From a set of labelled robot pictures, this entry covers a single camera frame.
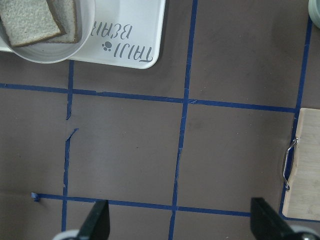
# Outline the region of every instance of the bread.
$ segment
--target bread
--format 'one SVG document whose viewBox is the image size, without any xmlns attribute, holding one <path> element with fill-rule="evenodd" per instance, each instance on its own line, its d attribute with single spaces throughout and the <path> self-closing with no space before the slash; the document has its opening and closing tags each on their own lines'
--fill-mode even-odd
<svg viewBox="0 0 320 240">
<path fill-rule="evenodd" d="M 79 41 L 77 31 L 77 9 L 75 0 L 51 0 L 56 16 L 66 34 L 48 40 L 48 43 L 73 44 Z"/>
<path fill-rule="evenodd" d="M 65 34 L 50 0 L 0 0 L 0 16 L 12 47 Z"/>
</svg>

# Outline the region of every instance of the paw print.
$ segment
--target paw print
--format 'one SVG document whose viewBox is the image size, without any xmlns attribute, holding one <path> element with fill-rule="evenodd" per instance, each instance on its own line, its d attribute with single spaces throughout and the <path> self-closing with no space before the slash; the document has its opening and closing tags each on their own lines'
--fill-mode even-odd
<svg viewBox="0 0 320 240">
<path fill-rule="evenodd" d="M 106 41 L 104 44 L 102 44 L 102 47 L 103 47 L 103 50 L 111 52 L 112 44 L 111 42 Z"/>
</svg>

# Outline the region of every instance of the wooden board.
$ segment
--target wooden board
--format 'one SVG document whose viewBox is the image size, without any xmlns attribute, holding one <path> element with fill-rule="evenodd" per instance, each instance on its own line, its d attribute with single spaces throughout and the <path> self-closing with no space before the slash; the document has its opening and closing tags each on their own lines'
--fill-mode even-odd
<svg viewBox="0 0 320 240">
<path fill-rule="evenodd" d="M 320 110 L 301 108 L 283 215 L 320 220 Z"/>
</svg>

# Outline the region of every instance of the metal handle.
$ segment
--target metal handle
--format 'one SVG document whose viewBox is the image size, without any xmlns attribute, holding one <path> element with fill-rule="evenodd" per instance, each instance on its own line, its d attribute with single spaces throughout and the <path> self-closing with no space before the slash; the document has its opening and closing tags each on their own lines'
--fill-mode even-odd
<svg viewBox="0 0 320 240">
<path fill-rule="evenodd" d="M 298 143 L 298 141 L 299 141 L 299 139 L 297 137 L 295 137 L 293 139 L 291 145 L 289 146 L 289 148 L 286 150 L 286 152 L 284 154 L 284 167 L 283 167 L 282 176 L 283 176 L 283 179 L 284 179 L 286 191 L 290 190 L 290 186 L 289 186 L 289 183 L 288 183 L 289 177 L 287 179 L 286 176 L 285 176 L 286 169 L 287 169 L 287 164 L 288 164 L 288 155 L 289 155 L 290 150 Z"/>
</svg>

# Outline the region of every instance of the white tray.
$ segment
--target white tray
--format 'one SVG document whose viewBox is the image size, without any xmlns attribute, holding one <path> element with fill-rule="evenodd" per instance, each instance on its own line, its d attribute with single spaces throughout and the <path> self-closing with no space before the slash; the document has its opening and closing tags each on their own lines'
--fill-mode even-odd
<svg viewBox="0 0 320 240">
<path fill-rule="evenodd" d="M 96 0 L 95 26 L 70 59 L 147 69 L 159 57 L 166 0 Z M 0 51 L 10 52 L 0 39 Z"/>
</svg>

